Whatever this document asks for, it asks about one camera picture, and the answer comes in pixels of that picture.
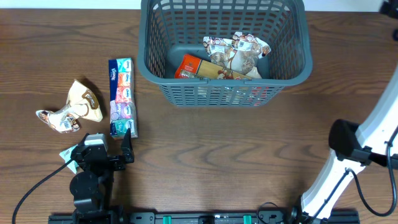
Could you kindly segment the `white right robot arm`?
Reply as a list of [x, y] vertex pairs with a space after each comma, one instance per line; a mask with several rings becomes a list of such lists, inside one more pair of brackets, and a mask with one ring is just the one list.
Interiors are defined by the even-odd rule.
[[[397, 75], [393, 74], [375, 108], [362, 124], [337, 119], [329, 133], [330, 154], [312, 186], [292, 207], [287, 223], [353, 223], [357, 213], [336, 212], [333, 207], [351, 181], [368, 211], [378, 217], [391, 215], [397, 206]], [[392, 203], [377, 212], [367, 203], [359, 187], [358, 174], [371, 163], [389, 173]]]

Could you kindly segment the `Kleenex tissue multipack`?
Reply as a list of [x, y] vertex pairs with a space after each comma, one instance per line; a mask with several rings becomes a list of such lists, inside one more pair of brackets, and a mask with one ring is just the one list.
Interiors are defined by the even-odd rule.
[[123, 138], [128, 129], [137, 138], [137, 114], [134, 101], [134, 64], [132, 58], [108, 61], [110, 90], [110, 135]]

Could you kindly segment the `San Remo spaghetti packet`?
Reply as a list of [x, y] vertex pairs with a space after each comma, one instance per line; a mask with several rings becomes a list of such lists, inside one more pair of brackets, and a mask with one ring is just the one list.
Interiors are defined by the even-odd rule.
[[211, 80], [251, 80], [251, 77], [224, 68], [220, 65], [202, 60], [189, 54], [175, 72], [174, 78], [207, 78]]

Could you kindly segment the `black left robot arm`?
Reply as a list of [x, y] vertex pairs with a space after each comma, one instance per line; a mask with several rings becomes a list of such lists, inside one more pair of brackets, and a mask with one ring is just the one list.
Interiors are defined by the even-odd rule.
[[110, 204], [114, 173], [134, 162], [131, 131], [123, 137], [122, 154], [109, 156], [104, 134], [86, 134], [72, 150], [71, 159], [82, 171], [70, 182], [70, 192], [76, 210], [73, 223], [129, 223], [122, 206]]

